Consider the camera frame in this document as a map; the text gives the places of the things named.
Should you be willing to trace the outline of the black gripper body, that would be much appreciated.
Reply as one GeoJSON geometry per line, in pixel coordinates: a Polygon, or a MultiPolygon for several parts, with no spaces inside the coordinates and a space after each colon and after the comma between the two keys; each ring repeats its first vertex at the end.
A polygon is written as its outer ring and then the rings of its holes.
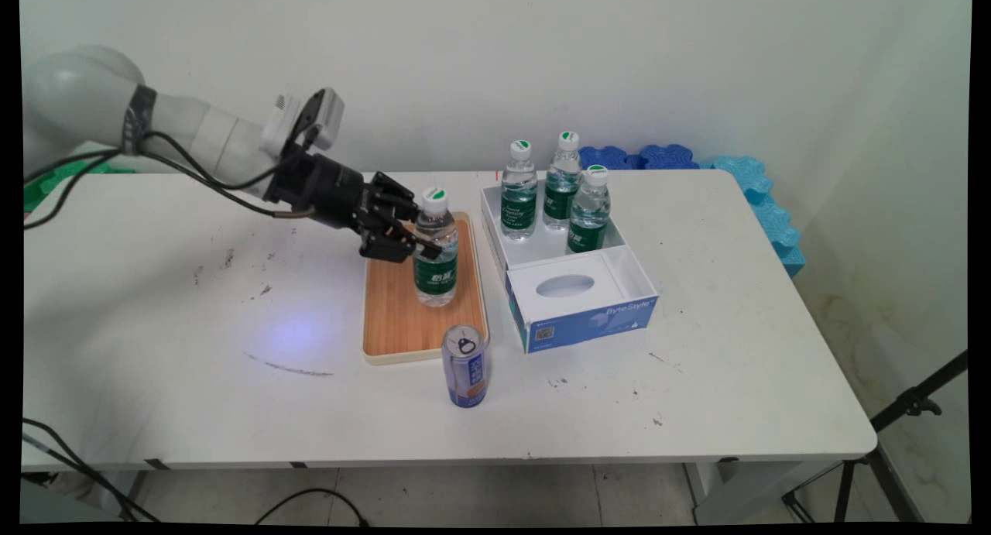
{"type": "Polygon", "coordinates": [[[364,231],[376,225],[369,200],[371,184],[360,172],[319,153],[287,158],[268,186],[270,203],[290,204],[294,213],[335,229],[364,231]]]}

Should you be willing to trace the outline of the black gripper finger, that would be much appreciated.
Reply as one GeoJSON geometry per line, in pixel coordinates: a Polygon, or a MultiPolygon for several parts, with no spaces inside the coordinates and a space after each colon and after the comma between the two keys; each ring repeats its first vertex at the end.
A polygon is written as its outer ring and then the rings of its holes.
{"type": "Polygon", "coordinates": [[[387,221],[376,227],[358,225],[358,235],[361,238],[358,253],[365,259],[403,263],[410,257],[422,256],[434,261],[443,252],[437,243],[425,241],[399,221],[387,221]]]}
{"type": "Polygon", "coordinates": [[[399,221],[416,221],[420,207],[415,201],[414,193],[383,172],[375,172],[371,183],[375,203],[379,207],[388,207],[389,213],[399,221]]]}

